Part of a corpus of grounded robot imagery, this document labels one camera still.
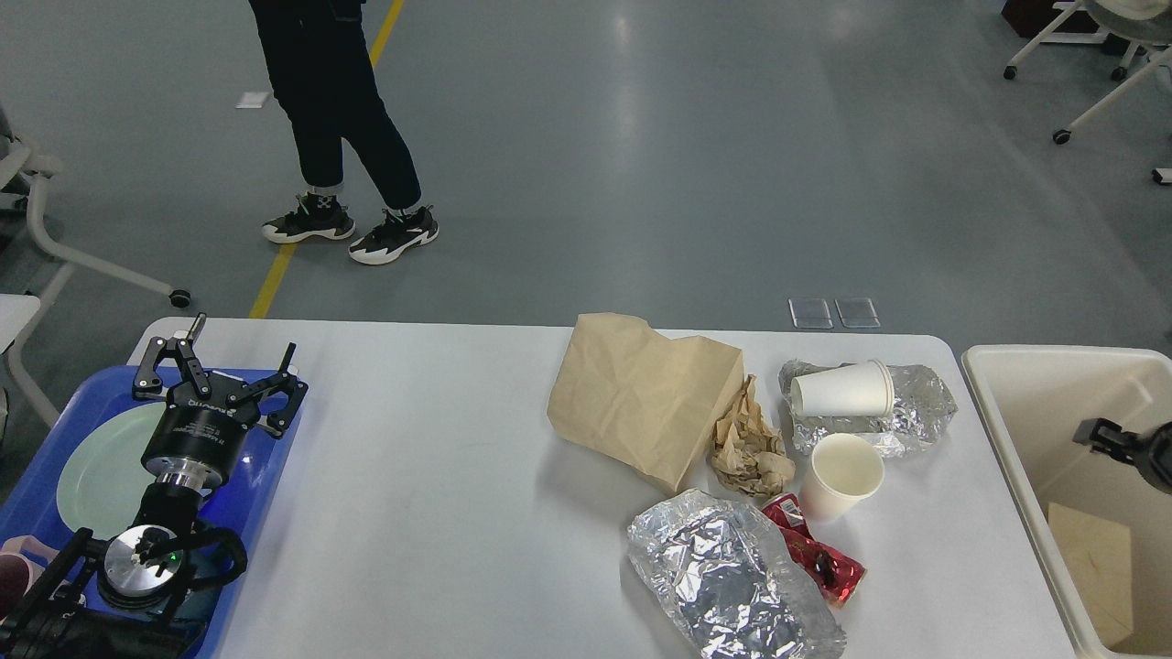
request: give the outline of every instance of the sneaker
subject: sneaker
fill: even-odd
[[[440,235],[431,206],[423,206],[409,216],[397,216],[389,210],[382,212],[386,216],[382,224],[350,244],[352,259],[366,265],[383,265]]]
[[[354,235],[354,220],[346,215],[346,206],[338,203],[338,197],[306,192],[298,197],[295,209],[266,222],[260,233],[278,245],[300,243],[309,236],[345,240]]]

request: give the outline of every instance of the crumpled aluminum foil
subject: crumpled aluminum foil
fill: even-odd
[[[790,383],[795,378],[838,368],[790,360],[777,378],[782,400],[790,406]],[[867,440],[884,457],[919,453],[940,441],[956,414],[956,401],[943,380],[927,366],[888,366],[895,386],[895,408],[891,416],[795,416],[793,447],[810,455],[826,435],[852,433]]]
[[[777,526],[700,490],[627,529],[627,557],[706,659],[837,659],[846,634]]]

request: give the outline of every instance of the person's leg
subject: person's leg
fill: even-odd
[[[323,13],[320,20],[307,20],[306,26],[311,39],[328,46],[323,63],[331,73],[339,131],[354,148],[387,206],[411,209],[420,202],[420,179],[411,152],[379,96],[362,23],[333,20],[332,14]]]
[[[379,96],[360,21],[307,21],[315,41],[331,45],[335,111],[342,137],[354,147],[388,210],[383,224],[349,247],[350,258],[382,265],[436,239],[431,206],[420,204],[420,179],[411,152]]]
[[[306,4],[299,0],[248,0],[265,53],[273,96],[293,127],[305,182],[314,188],[342,183],[342,140],[327,95],[315,84],[320,63],[311,57]]]
[[[349,238],[354,220],[336,199],[342,188],[342,140],[325,95],[315,84],[325,74],[320,57],[312,56],[316,45],[309,41],[305,26],[307,4],[305,0],[250,0],[248,4],[257,18],[273,96],[288,115],[301,175],[309,185],[309,191],[299,197],[298,208],[266,222],[261,233],[281,244],[309,236]]]

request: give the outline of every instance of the white paper cup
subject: white paper cup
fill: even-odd
[[[826,435],[810,454],[810,469],[798,491],[806,517],[829,522],[875,494],[883,483],[883,457],[858,435]]]
[[[888,416],[895,406],[891,372],[877,359],[795,378],[796,416]]]

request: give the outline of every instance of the caster wheel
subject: caster wheel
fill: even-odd
[[[171,291],[171,306],[176,308],[185,308],[191,304],[191,293],[184,291],[183,288],[176,288]]]

